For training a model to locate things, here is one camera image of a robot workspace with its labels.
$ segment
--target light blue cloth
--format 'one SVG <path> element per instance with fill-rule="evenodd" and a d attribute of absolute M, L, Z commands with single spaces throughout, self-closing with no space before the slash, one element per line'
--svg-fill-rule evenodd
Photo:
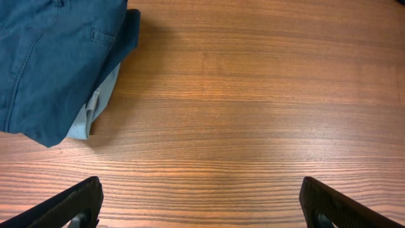
<path fill-rule="evenodd" d="M 67 137 L 74 139 L 88 139 L 91 123 L 107 107 L 107 103 L 114 89 L 120 64 L 106 77 L 104 82 L 94 91 L 90 100 L 83 105 L 69 129 Z"/>

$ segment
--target fabric seam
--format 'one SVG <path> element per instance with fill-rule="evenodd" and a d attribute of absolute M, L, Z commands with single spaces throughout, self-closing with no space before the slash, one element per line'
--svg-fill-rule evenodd
<path fill-rule="evenodd" d="M 52 27 L 56 20 L 59 17 L 59 12 L 60 12 L 60 8 L 58 8 L 58 11 L 56 12 L 56 16 L 54 17 L 54 20 L 52 22 L 52 24 L 48 27 Z M 31 52 L 34 48 L 35 43 L 42 37 L 42 35 L 44 35 L 45 32 L 41 33 L 40 35 L 38 35 L 31 43 L 30 45 L 30 49 L 28 50 L 27 54 L 25 55 L 24 61 L 20 67 L 20 70 L 18 71 L 18 74 L 16 75 L 16 79 L 14 82 L 14 86 L 13 86 L 13 90 L 11 91 L 11 99 L 10 102 L 8 104 L 8 110 L 7 110 L 7 115 L 6 115 L 6 120 L 5 120 L 5 132 L 9 132 L 9 125 L 10 125 L 10 119 L 11 119 L 11 114 L 13 113 L 13 109 L 14 109 L 14 104 L 15 104 L 15 98 L 17 95 L 17 90 L 18 90 L 18 86 L 20 85 L 20 81 L 21 81 L 21 77 L 23 74 L 23 71 L 25 69 L 25 67 L 27 66 L 27 62 L 31 56 Z"/>

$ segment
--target folded clothing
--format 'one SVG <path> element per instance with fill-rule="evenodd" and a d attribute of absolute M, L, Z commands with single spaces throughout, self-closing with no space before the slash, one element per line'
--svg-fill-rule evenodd
<path fill-rule="evenodd" d="M 67 137 L 74 139 L 88 139 L 91 123 L 107 107 L 111 93 L 113 92 L 120 64 L 106 77 L 104 82 L 93 92 L 90 100 L 83 105 L 72 126 L 69 129 Z"/>
<path fill-rule="evenodd" d="M 140 13 L 126 0 L 3 0 L 0 130 L 47 147 L 137 45 Z"/>

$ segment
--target wooden table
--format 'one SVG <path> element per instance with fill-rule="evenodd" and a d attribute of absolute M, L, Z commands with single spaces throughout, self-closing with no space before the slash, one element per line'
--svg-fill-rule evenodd
<path fill-rule="evenodd" d="M 304 227 L 310 175 L 405 224 L 405 7 L 139 0 L 88 141 L 0 134 L 0 220 L 86 177 L 99 227 Z"/>

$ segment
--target black object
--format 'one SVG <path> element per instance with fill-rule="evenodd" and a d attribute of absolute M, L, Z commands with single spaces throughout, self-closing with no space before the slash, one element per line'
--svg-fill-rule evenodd
<path fill-rule="evenodd" d="M 88 179 L 57 194 L 51 199 L 19 214 L 0 228 L 63 227 L 95 228 L 99 222 L 103 190 L 98 177 Z"/>
<path fill-rule="evenodd" d="M 404 228 L 312 177 L 304 178 L 299 201 L 309 228 Z"/>

